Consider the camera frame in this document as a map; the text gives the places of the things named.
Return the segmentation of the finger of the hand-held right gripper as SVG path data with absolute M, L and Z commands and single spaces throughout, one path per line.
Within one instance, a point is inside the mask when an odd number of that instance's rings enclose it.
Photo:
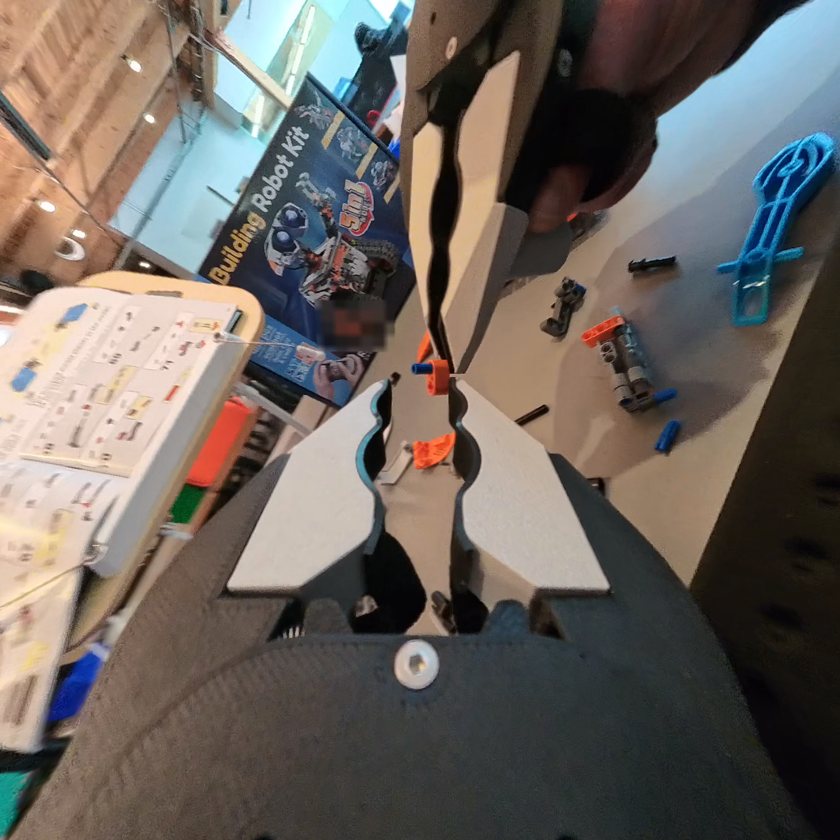
M 528 226 L 527 215 L 500 198 L 519 65 L 516 50 L 488 71 L 458 132 L 459 206 L 444 295 L 444 334 L 457 375 L 482 343 Z
M 444 299 L 455 230 L 455 126 L 426 123 L 413 140 L 408 232 L 427 331 L 437 355 L 450 361 Z

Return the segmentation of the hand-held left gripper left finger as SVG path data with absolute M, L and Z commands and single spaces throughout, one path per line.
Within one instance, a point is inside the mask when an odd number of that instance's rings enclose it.
M 375 479 L 385 464 L 392 384 L 358 392 L 288 455 L 226 583 L 237 599 L 332 602 L 349 628 L 369 594 L 366 566 L 385 525 Z

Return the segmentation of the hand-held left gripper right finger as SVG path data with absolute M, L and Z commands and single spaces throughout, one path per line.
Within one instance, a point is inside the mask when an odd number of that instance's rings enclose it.
M 482 627 L 515 602 L 532 613 L 555 597 L 611 587 L 549 452 L 472 386 L 453 379 L 455 496 L 449 601 L 455 627 Z

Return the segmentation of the person's right forearm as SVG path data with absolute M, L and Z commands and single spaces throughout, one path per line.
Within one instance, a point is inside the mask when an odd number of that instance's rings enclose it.
M 737 54 L 746 52 L 752 44 L 776 21 L 809 1 L 755 1 L 749 24 L 738 44 Z

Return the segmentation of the person's right hand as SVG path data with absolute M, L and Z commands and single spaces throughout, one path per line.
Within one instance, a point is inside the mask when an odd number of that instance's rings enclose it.
M 757 2 L 604 1 L 577 77 L 583 90 L 603 90 L 638 102 L 640 139 L 612 189 L 591 201 L 591 170 L 552 169 L 529 213 L 529 232 L 542 234 L 577 212 L 610 208 L 643 178 L 657 150 L 657 119 L 717 74 L 748 34 Z

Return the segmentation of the orange storage box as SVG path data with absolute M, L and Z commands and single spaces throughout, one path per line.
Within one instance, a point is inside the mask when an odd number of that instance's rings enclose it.
M 202 490 L 222 486 L 258 418 L 256 404 L 240 397 L 226 400 L 192 464 L 185 483 Z

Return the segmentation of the orange curved panel brick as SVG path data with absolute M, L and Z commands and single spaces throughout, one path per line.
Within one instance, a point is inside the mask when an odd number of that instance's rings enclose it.
M 413 442 L 413 465 L 415 469 L 431 469 L 443 464 L 455 447 L 455 433 L 448 433 L 428 441 Z

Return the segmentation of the green storage box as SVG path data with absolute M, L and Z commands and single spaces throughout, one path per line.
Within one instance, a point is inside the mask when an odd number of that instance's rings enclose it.
M 171 505 L 167 521 L 178 525 L 188 525 L 201 507 L 205 495 L 205 488 L 184 484 Z

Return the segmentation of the blue robot kit box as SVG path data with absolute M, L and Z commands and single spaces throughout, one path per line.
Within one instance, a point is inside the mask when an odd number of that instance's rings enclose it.
M 198 276 L 262 307 L 259 381 L 345 405 L 375 349 L 333 347 L 321 317 L 372 301 L 391 322 L 415 286 L 397 157 L 307 76 Z

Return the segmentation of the white book stand base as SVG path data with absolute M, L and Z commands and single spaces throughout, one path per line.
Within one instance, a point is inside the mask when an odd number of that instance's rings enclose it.
M 144 558 L 167 523 L 172 503 L 228 397 L 256 350 L 265 329 L 265 316 L 257 299 L 238 288 L 177 278 L 147 276 L 111 270 L 90 276 L 82 287 L 99 287 L 158 298 L 183 305 L 215 301 L 240 311 L 234 337 L 221 343 L 206 371 L 166 420 L 151 450 L 140 460 L 140 471 L 129 480 L 111 516 L 98 531 L 97 556 L 89 562 L 93 577 L 79 600 L 74 626 L 68 634 L 65 662 L 81 656 L 94 634 L 102 630 L 130 593 Z

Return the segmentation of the dark grey connector piece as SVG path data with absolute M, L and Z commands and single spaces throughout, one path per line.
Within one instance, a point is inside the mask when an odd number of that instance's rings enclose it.
M 579 311 L 585 299 L 586 288 L 571 277 L 564 277 L 554 291 L 552 311 L 540 324 L 541 332 L 561 340 L 567 335 L 572 316 Z

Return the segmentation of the grey brick assembly orange beam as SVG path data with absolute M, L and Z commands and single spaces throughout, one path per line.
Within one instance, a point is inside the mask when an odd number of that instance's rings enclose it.
M 674 388 L 656 390 L 643 348 L 633 324 L 617 309 L 584 331 L 585 346 L 598 351 L 612 377 L 612 392 L 625 413 L 644 413 L 676 399 Z

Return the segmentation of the black dimpled pad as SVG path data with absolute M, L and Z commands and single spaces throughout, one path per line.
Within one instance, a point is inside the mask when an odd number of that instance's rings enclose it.
M 784 786 L 839 834 L 839 267 L 821 269 L 691 590 Z

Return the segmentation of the instruction booklet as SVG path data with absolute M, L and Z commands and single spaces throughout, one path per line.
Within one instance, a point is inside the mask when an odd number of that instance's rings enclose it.
M 98 531 L 239 317 L 63 287 L 2 347 L 2 750 L 40 749 Z

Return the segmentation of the light blue brick separator tool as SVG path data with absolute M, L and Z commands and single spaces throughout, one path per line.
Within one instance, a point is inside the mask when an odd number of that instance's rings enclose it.
M 759 326 L 770 315 L 774 271 L 800 259 L 803 247 L 786 241 L 801 210 L 823 189 L 835 170 L 832 136 L 816 132 L 787 144 L 752 180 L 757 208 L 738 257 L 717 273 L 732 275 L 731 323 Z

